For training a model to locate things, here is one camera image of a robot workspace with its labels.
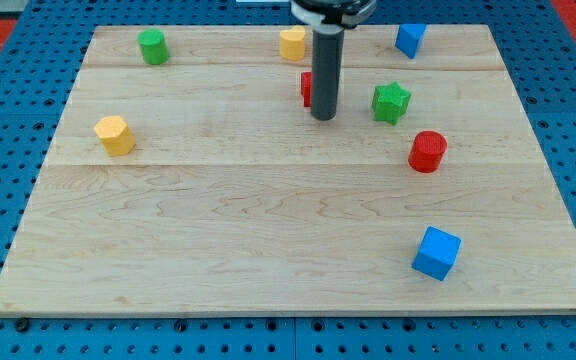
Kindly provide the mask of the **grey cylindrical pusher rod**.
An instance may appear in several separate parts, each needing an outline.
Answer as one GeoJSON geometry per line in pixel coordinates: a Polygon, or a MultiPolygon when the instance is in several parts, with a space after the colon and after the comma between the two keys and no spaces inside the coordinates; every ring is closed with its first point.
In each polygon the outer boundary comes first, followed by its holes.
{"type": "Polygon", "coordinates": [[[344,30],[319,27],[313,31],[311,114],[327,121],[336,116],[344,30]]]}

